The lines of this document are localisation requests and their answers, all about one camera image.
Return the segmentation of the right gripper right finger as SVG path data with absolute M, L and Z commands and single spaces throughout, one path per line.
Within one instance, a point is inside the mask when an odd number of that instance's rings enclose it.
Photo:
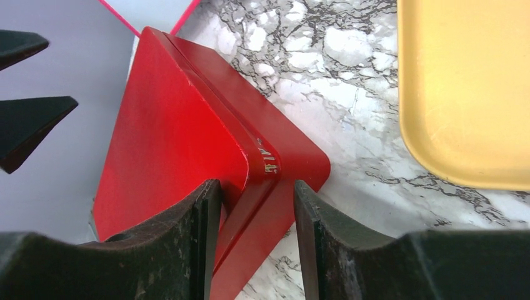
M 528 299 L 529 231 L 409 232 L 362 225 L 304 182 L 294 213 L 307 299 Z

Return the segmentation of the red box lid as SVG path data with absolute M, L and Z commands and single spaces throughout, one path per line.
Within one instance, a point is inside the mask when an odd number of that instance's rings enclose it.
M 101 240 L 131 228 L 214 178 L 224 207 L 239 200 L 249 166 L 220 100 L 171 42 L 144 28 L 94 203 Z

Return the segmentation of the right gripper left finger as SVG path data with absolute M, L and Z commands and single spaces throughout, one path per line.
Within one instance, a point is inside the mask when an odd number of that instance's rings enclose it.
M 208 299 L 223 192 L 204 181 L 103 242 L 1 234 L 2 299 Z

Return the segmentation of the red chocolate box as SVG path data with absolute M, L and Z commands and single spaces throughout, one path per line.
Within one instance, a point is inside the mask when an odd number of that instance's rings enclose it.
M 294 182 L 320 189 L 326 154 L 216 51 L 172 37 L 192 70 L 220 100 L 249 172 L 227 207 L 217 240 L 211 299 L 234 299 L 294 222 Z

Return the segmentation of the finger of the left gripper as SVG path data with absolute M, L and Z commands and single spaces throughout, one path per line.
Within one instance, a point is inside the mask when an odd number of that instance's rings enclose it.
M 1 70 L 25 60 L 49 46 L 35 32 L 1 30 Z
M 77 106 L 71 96 L 1 101 L 1 169 L 16 171 Z

